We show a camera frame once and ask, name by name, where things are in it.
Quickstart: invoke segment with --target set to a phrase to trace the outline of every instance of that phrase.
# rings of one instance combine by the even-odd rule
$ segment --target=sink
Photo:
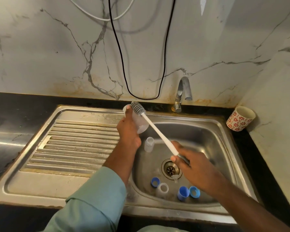
[[[155,125],[168,139],[178,141],[187,149],[203,152],[227,179],[236,184],[228,153],[219,137],[209,128],[204,125],[187,124],[185,122],[175,123],[174,121],[156,122]],[[148,137],[153,137],[155,140],[155,146],[151,153],[145,152],[143,146]],[[170,160],[171,151],[151,127],[142,133],[140,138],[142,146],[136,153],[132,170],[132,177],[136,187],[143,193],[155,196],[155,188],[149,183],[153,177],[158,177],[162,183],[166,183],[169,187],[165,200],[180,202],[177,198],[179,187],[186,186],[189,188],[192,185],[184,177],[181,170]],[[172,179],[174,174],[179,175],[177,183]],[[201,192],[199,198],[188,197],[185,203],[209,205],[217,203],[217,201],[206,193]]]
[[[1,177],[0,203],[63,207],[65,199],[103,165],[118,143],[116,125],[123,116],[116,109],[59,106]],[[227,179],[256,199],[223,118],[158,112],[147,112],[147,116],[167,138],[203,152]],[[147,137],[155,141],[150,153],[143,146]],[[197,199],[179,201],[179,187],[191,184],[170,161],[172,153],[151,127],[140,138],[123,214],[236,223],[205,192]],[[177,182],[172,175],[179,175]],[[165,198],[156,197],[150,184],[153,177],[168,185]]]

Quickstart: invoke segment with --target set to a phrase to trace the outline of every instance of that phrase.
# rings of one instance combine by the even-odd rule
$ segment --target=hand
[[[194,152],[184,148],[176,141],[172,141],[179,154],[190,160],[190,166],[178,156],[172,156],[171,160],[183,172],[184,176],[197,188],[215,197],[221,184],[227,179],[214,167],[202,152]]]
[[[119,142],[129,148],[129,150],[135,152],[142,142],[132,119],[132,112],[131,106],[128,105],[126,109],[126,117],[123,117],[119,121],[117,130],[120,136]]]

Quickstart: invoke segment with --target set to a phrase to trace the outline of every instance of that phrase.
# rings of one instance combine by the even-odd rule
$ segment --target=wire
[[[175,2],[176,2],[176,0],[173,0],[173,5],[172,5],[171,14],[170,14],[169,24],[168,24],[168,28],[166,30],[165,43],[164,43],[164,65],[163,65],[163,74],[162,74],[162,78],[161,78],[161,82],[160,82],[160,86],[159,86],[158,95],[157,95],[157,97],[154,97],[154,98],[140,98],[140,97],[137,97],[134,94],[132,94],[131,91],[129,90],[129,87],[128,87],[128,82],[127,82],[126,74],[125,74],[124,60],[122,58],[121,48],[120,48],[120,45],[119,45],[119,41],[118,41],[118,38],[117,38],[117,34],[116,34],[116,31],[115,31],[115,27],[114,27],[114,23],[113,23],[113,19],[112,19],[111,1],[108,0],[109,16],[110,16],[110,19],[111,19],[112,28],[113,28],[114,35],[115,35],[115,38],[116,38],[116,41],[117,41],[117,45],[118,45],[118,49],[119,49],[119,52],[120,52],[121,64],[122,64],[122,72],[124,74],[124,79],[125,79],[125,82],[126,82],[126,86],[127,86],[128,92],[133,97],[135,97],[135,98],[138,98],[138,99],[141,99],[141,100],[154,100],[154,99],[157,99],[160,96],[162,81],[163,81],[164,74],[165,74],[166,46],[167,46],[167,41],[168,41],[168,36],[169,36],[169,31],[170,31],[170,25],[171,25],[172,16],[173,16],[173,11],[174,11],[174,7],[175,7]]]
[[[98,20],[101,20],[101,21],[111,21],[111,19],[102,19],[102,18],[99,18],[99,17],[96,17],[92,14],[90,14],[88,11],[84,10],[83,7],[81,7],[79,4],[77,4],[74,0],[70,0],[74,5],[77,6],[77,8],[79,8],[82,12],[84,12],[85,14],[89,15],[90,17],[93,17],[94,19],[98,19]],[[120,19],[121,17],[123,17],[129,10],[130,8],[132,7],[132,4],[134,3],[134,0],[132,0],[128,6],[128,8],[119,16],[117,16],[116,18],[114,18],[113,20],[118,20]]]

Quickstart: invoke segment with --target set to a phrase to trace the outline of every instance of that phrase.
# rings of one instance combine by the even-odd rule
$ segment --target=person's left hand
[[[126,109],[126,117],[123,117],[118,125],[117,130],[120,136],[120,142],[122,142],[127,148],[133,151],[137,150],[142,144],[141,139],[137,133],[135,123],[132,119],[132,108],[130,105]]]

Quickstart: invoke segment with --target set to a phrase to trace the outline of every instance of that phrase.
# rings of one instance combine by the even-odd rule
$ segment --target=white brush handle
[[[157,134],[161,137],[161,139],[164,141],[164,143],[167,145],[173,155],[177,156],[179,153],[174,145],[171,143],[171,141],[163,135],[163,133],[156,127],[156,125],[154,125],[154,123],[145,115],[145,113],[142,113],[141,115],[148,122],[148,124],[150,124],[150,126],[157,132]]]

